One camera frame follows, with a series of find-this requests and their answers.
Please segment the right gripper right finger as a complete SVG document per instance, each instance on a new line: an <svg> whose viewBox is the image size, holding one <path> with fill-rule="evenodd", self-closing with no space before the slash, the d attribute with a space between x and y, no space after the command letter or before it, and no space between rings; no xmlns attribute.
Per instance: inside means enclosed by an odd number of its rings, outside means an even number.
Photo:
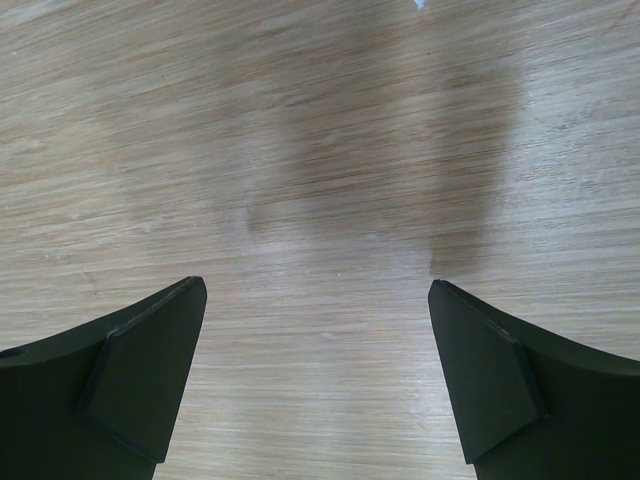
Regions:
<svg viewBox="0 0 640 480"><path fill-rule="evenodd" d="M436 280L428 304L466 463L479 479L636 479L639 363Z"/></svg>

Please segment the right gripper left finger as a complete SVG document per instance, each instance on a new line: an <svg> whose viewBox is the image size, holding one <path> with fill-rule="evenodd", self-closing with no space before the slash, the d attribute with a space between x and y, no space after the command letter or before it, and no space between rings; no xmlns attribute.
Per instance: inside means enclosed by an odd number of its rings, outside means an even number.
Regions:
<svg viewBox="0 0 640 480"><path fill-rule="evenodd" d="M150 479L166 459L207 303L187 277L1 353L4 479Z"/></svg>

